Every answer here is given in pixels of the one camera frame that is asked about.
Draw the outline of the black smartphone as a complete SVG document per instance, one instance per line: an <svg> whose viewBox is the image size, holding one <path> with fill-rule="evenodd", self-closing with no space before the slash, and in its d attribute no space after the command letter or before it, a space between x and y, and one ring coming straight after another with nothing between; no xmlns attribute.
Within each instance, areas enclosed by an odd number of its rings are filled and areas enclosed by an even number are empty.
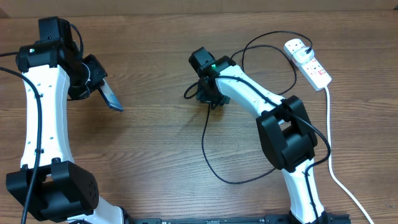
<svg viewBox="0 0 398 224"><path fill-rule="evenodd" d="M101 96L103 97L105 103L112 110L120 111L120 112L124 111L122 104L120 104L116 95L110 88L108 82L105 79L103 79L103 82L104 82L104 84L99 88L99 92L100 92Z"/></svg>

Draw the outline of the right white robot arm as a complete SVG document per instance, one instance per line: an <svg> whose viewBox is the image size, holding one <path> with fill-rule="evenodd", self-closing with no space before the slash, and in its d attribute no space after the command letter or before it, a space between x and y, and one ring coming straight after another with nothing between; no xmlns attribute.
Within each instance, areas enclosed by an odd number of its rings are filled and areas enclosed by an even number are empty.
<svg viewBox="0 0 398 224"><path fill-rule="evenodd" d="M319 164L315 160L317 139L324 135L311 124L302 100L266 90L227 56L215 59L202 49L188 62L199 77L197 100L208 103L210 109L234 100L255 117L262 151L284 176L290 220L326 223L313 171Z"/></svg>

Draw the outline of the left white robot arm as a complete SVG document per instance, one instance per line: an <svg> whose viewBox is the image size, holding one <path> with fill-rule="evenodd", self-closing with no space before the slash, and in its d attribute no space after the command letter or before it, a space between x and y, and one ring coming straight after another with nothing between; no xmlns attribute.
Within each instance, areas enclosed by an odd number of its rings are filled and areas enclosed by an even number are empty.
<svg viewBox="0 0 398 224"><path fill-rule="evenodd" d="M68 139L67 103L99 91L113 110L123 107L94 55L83 44L38 41L20 48L16 75L25 85L27 132L19 171L6 176L9 193L42 222L131 223L122 207L100 196L94 175L75 164Z"/></svg>

